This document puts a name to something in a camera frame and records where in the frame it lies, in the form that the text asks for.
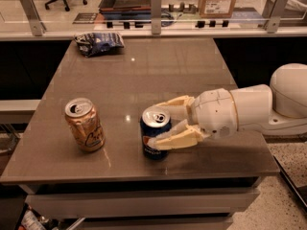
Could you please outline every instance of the can top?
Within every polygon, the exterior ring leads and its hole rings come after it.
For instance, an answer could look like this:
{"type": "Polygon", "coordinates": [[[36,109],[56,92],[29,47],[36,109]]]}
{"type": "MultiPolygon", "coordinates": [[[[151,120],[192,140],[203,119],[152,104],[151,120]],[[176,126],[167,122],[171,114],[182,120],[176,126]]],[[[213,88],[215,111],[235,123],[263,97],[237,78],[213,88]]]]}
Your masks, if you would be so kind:
{"type": "Polygon", "coordinates": [[[161,107],[151,106],[143,112],[142,119],[149,127],[164,127],[169,123],[171,115],[161,107]]]}
{"type": "Polygon", "coordinates": [[[87,114],[93,107],[93,103],[87,98],[77,98],[70,101],[65,107],[65,113],[72,118],[80,118],[87,114]]]}

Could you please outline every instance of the desk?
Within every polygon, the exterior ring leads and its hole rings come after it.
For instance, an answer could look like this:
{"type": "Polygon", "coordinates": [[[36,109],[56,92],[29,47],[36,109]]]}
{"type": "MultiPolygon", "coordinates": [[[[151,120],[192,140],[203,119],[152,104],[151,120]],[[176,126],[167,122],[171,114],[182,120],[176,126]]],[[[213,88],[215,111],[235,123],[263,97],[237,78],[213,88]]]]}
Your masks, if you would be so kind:
{"type": "Polygon", "coordinates": [[[236,88],[214,41],[127,38],[125,46],[85,58],[71,43],[0,182],[20,185],[47,218],[104,218],[116,229],[227,228],[257,198],[261,179],[279,172],[262,135],[206,140],[153,161],[142,153],[139,127],[149,105],[236,88]],[[92,153],[78,149],[64,120],[78,97],[98,106],[106,133],[92,153]]]}

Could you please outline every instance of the metal post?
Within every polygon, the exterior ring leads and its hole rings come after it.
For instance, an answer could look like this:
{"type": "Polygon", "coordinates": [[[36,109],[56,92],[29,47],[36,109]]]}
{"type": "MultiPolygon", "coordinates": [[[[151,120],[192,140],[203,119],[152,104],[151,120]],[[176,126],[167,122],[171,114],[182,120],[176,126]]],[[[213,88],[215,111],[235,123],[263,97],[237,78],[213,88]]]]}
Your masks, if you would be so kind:
{"type": "Polygon", "coordinates": [[[43,35],[46,31],[44,24],[42,23],[35,3],[33,0],[20,0],[24,12],[29,20],[30,29],[33,35],[43,35]]]}
{"type": "Polygon", "coordinates": [[[161,34],[161,6],[162,6],[162,0],[151,0],[153,35],[161,34]]]}
{"type": "Polygon", "coordinates": [[[280,24],[280,18],[285,10],[287,3],[288,0],[275,0],[270,14],[270,20],[265,25],[265,29],[268,33],[277,32],[280,24]]]}

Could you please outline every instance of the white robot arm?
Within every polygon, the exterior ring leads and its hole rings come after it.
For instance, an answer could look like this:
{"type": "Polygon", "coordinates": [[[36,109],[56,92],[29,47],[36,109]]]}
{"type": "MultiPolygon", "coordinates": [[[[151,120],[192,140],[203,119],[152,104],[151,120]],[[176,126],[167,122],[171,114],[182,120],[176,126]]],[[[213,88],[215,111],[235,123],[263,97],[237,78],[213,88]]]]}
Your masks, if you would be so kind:
{"type": "Polygon", "coordinates": [[[307,132],[307,65],[287,64],[261,84],[227,91],[215,89],[197,98],[182,96],[157,106],[184,117],[169,132],[148,142],[157,150],[188,148],[206,138],[220,139],[241,130],[267,135],[307,132]]]}

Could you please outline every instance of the soda can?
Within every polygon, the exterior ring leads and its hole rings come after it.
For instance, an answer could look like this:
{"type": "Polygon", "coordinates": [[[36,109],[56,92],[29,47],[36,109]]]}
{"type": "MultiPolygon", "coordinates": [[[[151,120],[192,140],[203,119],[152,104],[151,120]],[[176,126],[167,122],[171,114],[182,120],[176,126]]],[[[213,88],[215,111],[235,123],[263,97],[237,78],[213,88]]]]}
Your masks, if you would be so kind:
{"type": "Polygon", "coordinates": [[[87,98],[77,98],[65,107],[65,119],[81,150],[101,148],[105,135],[96,106],[87,98]]]}
{"type": "Polygon", "coordinates": [[[172,123],[170,113],[161,107],[151,106],[143,112],[140,126],[144,155],[153,160],[159,160],[166,157],[168,154],[167,150],[153,149],[148,146],[147,143],[151,137],[155,137],[171,129],[172,123]]]}

